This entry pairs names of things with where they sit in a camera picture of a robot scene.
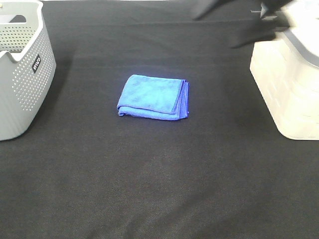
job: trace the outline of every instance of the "basket label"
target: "basket label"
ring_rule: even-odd
[[[34,64],[32,65],[32,70],[34,73],[36,73],[36,71],[38,70],[40,63],[41,63],[41,57],[40,55],[38,55],[34,61]]]

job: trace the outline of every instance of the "white plastic bin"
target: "white plastic bin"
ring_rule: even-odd
[[[296,27],[255,43],[250,69],[278,130],[319,140],[319,20],[306,3],[285,9]]]
[[[0,15],[26,19],[0,23],[0,140],[27,130],[54,76],[56,63],[42,6],[34,0],[0,0]]]

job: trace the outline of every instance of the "gray plastic basket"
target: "gray plastic basket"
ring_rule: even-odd
[[[51,85],[56,63],[34,0],[0,2],[0,15],[23,15],[24,23],[0,23],[0,140],[24,133]]]

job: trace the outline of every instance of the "folded towel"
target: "folded towel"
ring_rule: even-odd
[[[119,116],[131,115],[161,120],[188,117],[188,82],[132,75],[117,106]]]

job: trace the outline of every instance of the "black fabric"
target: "black fabric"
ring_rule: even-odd
[[[319,143],[277,131],[225,38],[236,1],[45,2],[57,61],[29,130],[0,142],[1,239],[315,239]],[[187,79],[189,118],[119,117],[132,74]]]

